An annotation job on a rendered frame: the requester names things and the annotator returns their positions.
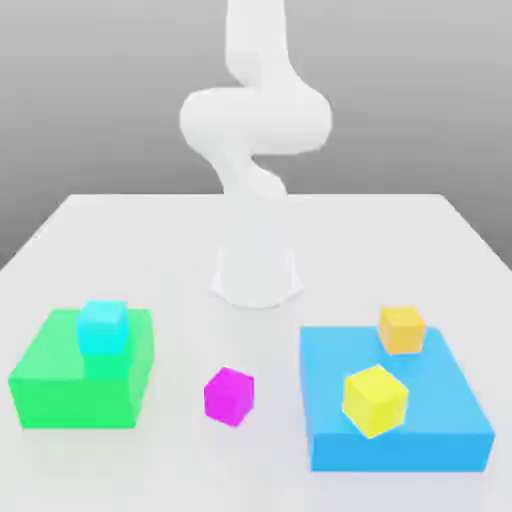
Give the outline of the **small magenta cube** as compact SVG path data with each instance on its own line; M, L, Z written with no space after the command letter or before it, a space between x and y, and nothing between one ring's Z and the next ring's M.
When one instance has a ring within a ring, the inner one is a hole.
M254 377L222 367L204 387L203 396L208 417L237 427L254 406Z

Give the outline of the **small orange cube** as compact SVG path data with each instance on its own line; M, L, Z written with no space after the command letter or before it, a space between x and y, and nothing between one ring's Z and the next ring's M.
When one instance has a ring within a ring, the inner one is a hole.
M379 339L389 355L410 355L422 351L426 324L411 306L382 307Z

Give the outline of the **small cyan cube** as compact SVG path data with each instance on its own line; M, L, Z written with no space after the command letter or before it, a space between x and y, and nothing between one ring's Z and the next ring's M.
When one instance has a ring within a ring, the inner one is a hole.
M79 311L76 332L83 355L119 355L128 340L126 303L118 300L91 300Z

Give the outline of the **small yellow cube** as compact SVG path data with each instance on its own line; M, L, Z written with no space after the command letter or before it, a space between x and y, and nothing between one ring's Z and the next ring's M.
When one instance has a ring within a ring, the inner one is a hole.
M408 388L380 364L345 378L342 412L367 438L405 421Z

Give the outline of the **large green box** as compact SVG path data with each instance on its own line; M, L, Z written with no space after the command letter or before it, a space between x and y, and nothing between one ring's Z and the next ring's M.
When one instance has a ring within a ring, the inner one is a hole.
M12 370L8 384L24 428L133 428L153 366L151 312L128 311L119 355L83 355L77 309L54 309Z

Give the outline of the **large blue box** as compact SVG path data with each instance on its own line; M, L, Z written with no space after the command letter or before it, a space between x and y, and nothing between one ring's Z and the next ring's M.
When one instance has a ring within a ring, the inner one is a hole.
M344 380L376 364L409 390L403 425L367 439L342 411ZM481 472L494 430L449 346L429 327L423 350L391 356L371 326L303 326L300 386L314 471Z

